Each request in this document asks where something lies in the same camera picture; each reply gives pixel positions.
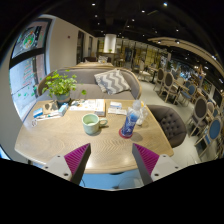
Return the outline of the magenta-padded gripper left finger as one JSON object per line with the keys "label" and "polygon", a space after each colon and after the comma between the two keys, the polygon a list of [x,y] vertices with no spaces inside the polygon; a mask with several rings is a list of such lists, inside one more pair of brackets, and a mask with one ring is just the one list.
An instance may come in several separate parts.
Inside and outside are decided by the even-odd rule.
{"label": "magenta-padded gripper left finger", "polygon": [[89,156],[91,144],[87,143],[66,155],[56,155],[42,169],[79,185]]}

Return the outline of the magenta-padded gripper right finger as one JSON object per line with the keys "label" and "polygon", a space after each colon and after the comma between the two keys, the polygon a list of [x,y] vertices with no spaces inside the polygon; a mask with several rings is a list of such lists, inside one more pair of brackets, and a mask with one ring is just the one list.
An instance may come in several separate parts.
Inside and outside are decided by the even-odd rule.
{"label": "magenta-padded gripper right finger", "polygon": [[136,143],[132,145],[132,154],[144,185],[181,170],[181,167],[168,155],[158,155]]}

